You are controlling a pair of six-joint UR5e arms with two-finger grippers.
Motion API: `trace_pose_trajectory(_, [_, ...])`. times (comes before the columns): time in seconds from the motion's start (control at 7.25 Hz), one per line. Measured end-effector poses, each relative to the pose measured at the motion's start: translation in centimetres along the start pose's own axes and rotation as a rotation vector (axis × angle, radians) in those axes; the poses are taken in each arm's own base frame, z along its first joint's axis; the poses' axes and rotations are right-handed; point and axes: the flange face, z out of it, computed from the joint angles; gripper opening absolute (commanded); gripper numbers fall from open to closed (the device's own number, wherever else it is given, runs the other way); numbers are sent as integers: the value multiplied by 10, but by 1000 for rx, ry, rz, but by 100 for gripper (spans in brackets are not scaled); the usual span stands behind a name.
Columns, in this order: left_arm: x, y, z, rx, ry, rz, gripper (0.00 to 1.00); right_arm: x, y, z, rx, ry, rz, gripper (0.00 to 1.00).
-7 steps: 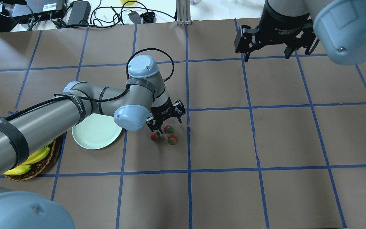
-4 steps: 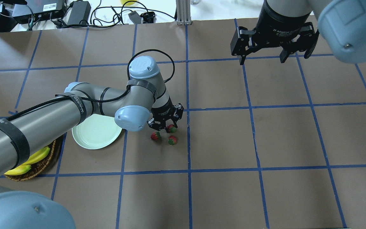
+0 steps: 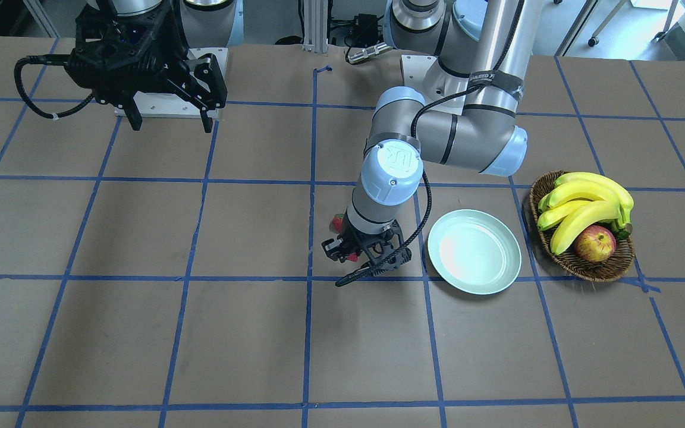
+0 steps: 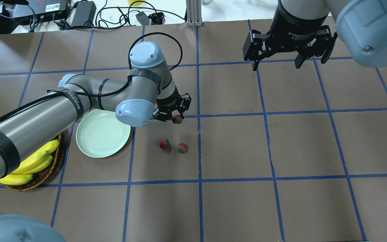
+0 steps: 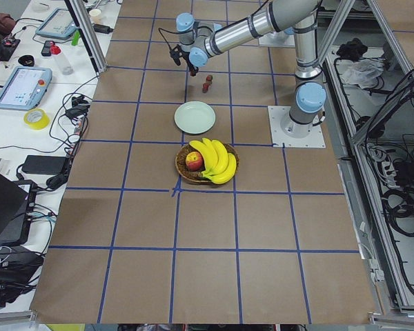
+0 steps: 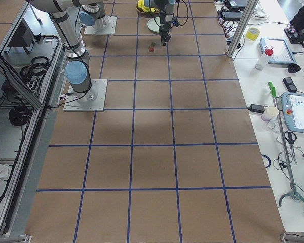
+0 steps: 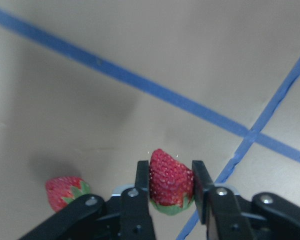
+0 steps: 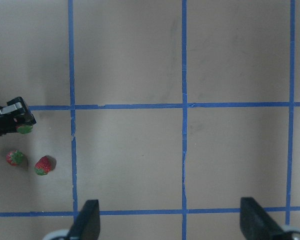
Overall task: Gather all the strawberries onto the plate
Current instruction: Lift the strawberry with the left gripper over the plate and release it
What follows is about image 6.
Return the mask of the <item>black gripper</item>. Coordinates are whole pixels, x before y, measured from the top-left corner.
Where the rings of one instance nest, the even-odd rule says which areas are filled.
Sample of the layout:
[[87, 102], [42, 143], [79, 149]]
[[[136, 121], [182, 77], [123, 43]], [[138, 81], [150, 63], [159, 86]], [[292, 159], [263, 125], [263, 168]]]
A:
[[159, 27], [159, 34], [161, 37], [161, 42], [168, 42], [171, 38], [170, 35], [170, 28], [171, 28], [171, 24], [164, 24], [164, 25], [160, 25]]

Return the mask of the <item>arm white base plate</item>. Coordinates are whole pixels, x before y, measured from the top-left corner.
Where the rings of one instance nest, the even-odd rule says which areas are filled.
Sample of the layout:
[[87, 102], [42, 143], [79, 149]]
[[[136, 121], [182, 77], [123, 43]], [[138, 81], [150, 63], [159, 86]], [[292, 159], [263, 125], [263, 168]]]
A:
[[86, 26], [85, 35], [114, 35], [116, 31], [117, 16], [104, 16], [97, 19], [95, 25]]
[[89, 111], [104, 111], [106, 91], [106, 79], [92, 79], [91, 89], [85, 96], [73, 91], [72, 86], [69, 86], [68, 92], [73, 93], [66, 97], [66, 104], [63, 110], [65, 112], [89, 112]]

